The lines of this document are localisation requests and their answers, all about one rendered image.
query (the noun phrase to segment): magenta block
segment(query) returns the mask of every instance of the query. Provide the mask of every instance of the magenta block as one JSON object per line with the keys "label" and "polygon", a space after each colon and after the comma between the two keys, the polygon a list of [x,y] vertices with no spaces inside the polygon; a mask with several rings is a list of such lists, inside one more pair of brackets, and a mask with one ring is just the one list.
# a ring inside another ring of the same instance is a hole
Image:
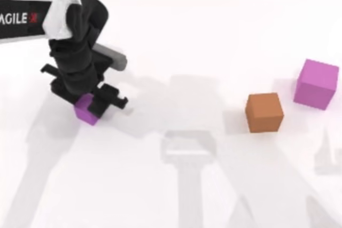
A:
{"label": "magenta block", "polygon": [[294,102],[325,110],[336,92],[339,67],[307,59],[297,80]]}
{"label": "magenta block", "polygon": [[95,125],[98,121],[98,118],[88,111],[88,107],[91,104],[93,97],[92,94],[87,93],[86,95],[81,96],[74,105],[76,116],[90,125]]}

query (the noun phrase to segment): small purple cube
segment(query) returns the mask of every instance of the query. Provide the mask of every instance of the small purple cube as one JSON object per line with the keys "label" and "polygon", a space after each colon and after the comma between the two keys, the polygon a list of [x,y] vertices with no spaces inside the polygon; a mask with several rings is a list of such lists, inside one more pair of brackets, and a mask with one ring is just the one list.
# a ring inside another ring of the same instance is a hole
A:
{"label": "small purple cube", "polygon": [[81,96],[74,105],[76,116],[90,125],[95,125],[98,121],[98,118],[88,111],[88,107],[91,104],[93,97],[92,94],[87,93]]}
{"label": "small purple cube", "polygon": [[294,102],[326,110],[337,88],[339,67],[307,59],[297,80]]}

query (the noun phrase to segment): block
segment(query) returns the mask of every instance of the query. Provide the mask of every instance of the block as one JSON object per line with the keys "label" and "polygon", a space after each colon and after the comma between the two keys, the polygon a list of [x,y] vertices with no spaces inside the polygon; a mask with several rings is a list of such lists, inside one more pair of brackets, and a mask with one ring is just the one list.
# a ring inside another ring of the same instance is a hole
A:
{"label": "block", "polygon": [[337,88],[339,67],[307,59],[297,79],[294,102],[326,110]]}
{"label": "block", "polygon": [[251,133],[277,132],[284,119],[277,93],[249,95],[245,113]]}
{"label": "block", "polygon": [[88,107],[92,102],[93,95],[88,93],[80,97],[80,99],[74,105],[77,118],[90,124],[95,125],[98,118],[88,111]]}

